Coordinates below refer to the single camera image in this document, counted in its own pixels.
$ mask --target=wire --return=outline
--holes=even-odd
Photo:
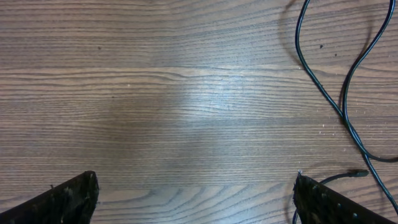
[[[342,110],[340,110],[340,107],[333,101],[331,96],[327,93],[327,91],[323,88],[322,84],[316,78],[315,74],[312,72],[312,70],[308,66],[307,62],[305,61],[303,53],[300,48],[300,30],[301,30],[302,22],[304,19],[304,14],[305,14],[305,11],[307,10],[309,3],[310,3],[310,0],[305,0],[302,10],[300,12],[300,15],[298,17],[298,21],[297,21],[297,26],[296,26],[296,31],[295,31],[295,46],[296,46],[296,51],[297,51],[298,57],[303,65],[305,71],[308,73],[308,75],[310,76],[310,78],[312,79],[314,84],[317,86],[317,88],[320,90],[322,95],[326,98],[326,100],[331,104],[331,106],[335,109],[335,111],[339,114],[340,118],[343,120],[349,134],[354,139],[355,145],[357,145],[359,150],[361,151],[361,153],[363,155],[363,159],[364,159],[366,165],[369,167],[369,170],[371,171],[374,179],[379,184],[380,188],[383,190],[383,192],[385,193],[387,198],[390,200],[392,206],[394,207],[396,213],[398,214],[398,206],[397,206],[394,198],[392,197],[392,195],[390,194],[390,192],[388,191],[388,189],[386,188],[386,186],[380,179],[379,175],[377,174],[375,168],[373,167],[373,165],[371,164],[371,161],[370,161],[370,159],[374,159],[374,160],[380,161],[380,162],[398,162],[398,157],[385,159],[385,158],[379,158],[377,156],[374,156],[370,152],[368,152],[366,150],[366,148],[364,147],[364,145],[361,141],[361,138],[359,137],[359,134],[354,129],[354,126],[350,123],[350,121],[348,119],[348,111],[347,111],[347,96],[348,96],[349,83],[354,75],[355,70],[358,68],[359,64],[364,60],[364,58],[368,55],[368,53],[370,53],[370,51],[372,50],[372,48],[374,47],[376,42],[380,39],[382,33],[386,29],[389,21],[391,20],[392,14],[394,12],[396,0],[390,0],[387,16],[386,16],[379,32],[376,34],[375,38],[372,40],[372,42],[367,47],[367,49],[358,56],[358,58],[355,60],[355,63],[351,66],[351,68],[346,76],[346,79],[345,79],[343,87],[342,87],[342,90],[343,90]]]
[[[337,174],[337,175],[328,177],[325,180],[321,180],[319,183],[327,184],[333,180],[337,180],[337,179],[344,178],[344,177],[366,177],[368,174],[369,174],[369,171],[367,171],[367,170],[352,170],[345,174]],[[296,224],[296,222],[297,222],[297,209],[296,209],[296,211],[294,211],[292,223]]]

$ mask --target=black cord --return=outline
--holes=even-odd
[[[387,196],[387,198],[390,200],[392,206],[394,207],[396,213],[398,214],[398,206],[394,200],[394,198],[392,197],[392,195],[390,194],[390,192],[387,190],[386,186],[384,185],[384,183],[382,182],[382,180],[380,179],[379,175],[377,174],[375,168],[373,167],[373,165],[371,164],[370,159],[374,159],[376,161],[380,161],[380,162],[398,162],[398,157],[395,158],[390,158],[390,159],[385,159],[385,158],[379,158],[377,156],[372,155],[370,152],[368,152],[358,133],[356,132],[356,130],[354,129],[353,125],[350,123],[349,119],[348,119],[348,112],[347,112],[347,96],[348,96],[348,88],[349,88],[349,83],[354,75],[355,70],[358,68],[359,64],[363,61],[363,59],[368,55],[368,53],[370,53],[370,51],[372,50],[372,48],[374,47],[374,45],[376,44],[376,42],[380,39],[382,33],[384,32],[384,30],[386,29],[389,21],[391,20],[392,17],[392,13],[394,12],[394,8],[395,8],[395,4],[396,1],[395,0],[390,0],[390,5],[389,5],[389,10],[386,16],[386,19],[384,20],[383,25],[381,26],[379,32],[377,33],[377,35],[375,36],[375,38],[372,40],[372,42],[370,43],[370,45],[367,47],[367,49],[362,52],[359,57],[355,60],[355,63],[352,65],[352,67],[350,68],[346,79],[344,81],[342,90],[343,90],[343,106],[342,106],[342,111],[340,110],[339,106],[333,101],[333,99],[330,97],[330,95],[326,92],[326,90],[322,87],[321,83],[319,82],[319,80],[316,78],[315,74],[312,72],[312,70],[310,69],[310,67],[308,66],[308,64],[306,63],[303,53],[301,51],[300,48],[300,30],[301,30],[301,25],[304,19],[304,14],[305,11],[307,10],[307,7],[310,3],[310,0],[305,0],[303,8],[301,10],[300,16],[298,17],[298,21],[297,21],[297,26],[296,26],[296,31],[295,31],[295,46],[296,46],[296,51],[298,54],[298,57],[305,69],[305,71],[310,75],[310,78],[312,79],[312,81],[314,82],[314,84],[317,86],[317,88],[321,91],[322,95],[326,98],[326,100],[332,105],[332,107],[335,109],[335,111],[339,114],[340,118],[343,120],[349,134],[351,135],[351,137],[354,139],[355,144],[359,147],[359,150],[361,151],[362,155],[363,155],[363,159],[366,163],[366,165],[369,167],[369,170],[371,171],[373,177],[375,178],[376,182],[379,184],[380,188],[383,190],[383,192],[385,193],[385,195]]]
[[[337,174],[337,175],[328,177],[325,180],[321,180],[320,184],[327,184],[327,183],[331,182],[332,180],[337,180],[337,179],[344,178],[344,177],[366,177],[368,174],[369,174],[369,171],[367,171],[367,170],[352,170],[345,174]],[[296,209],[296,211],[294,211],[292,223],[296,224],[296,222],[297,222],[297,209]]]

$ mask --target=black textured surface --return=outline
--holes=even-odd
[[[394,224],[300,174],[294,187],[294,204],[303,224]]]
[[[86,171],[0,214],[0,224],[88,224],[98,199],[98,182]]]

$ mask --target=brown wood tabletop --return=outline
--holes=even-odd
[[[0,0],[0,211],[85,170],[92,223],[288,223],[297,171],[366,166],[297,61],[303,0]],[[313,1],[302,50],[334,99],[388,0]],[[398,17],[349,115],[398,155]],[[398,199],[398,164],[374,162]],[[329,186],[398,222],[371,176]]]

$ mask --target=wood grain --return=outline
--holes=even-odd
[[[92,223],[289,222],[299,169],[366,168],[296,62],[301,3],[0,0],[0,211],[94,170]],[[334,99],[387,5],[311,4],[303,51]],[[348,102],[384,157],[397,154],[397,26]],[[398,198],[397,165],[374,164]],[[398,222],[372,177],[331,187]]]

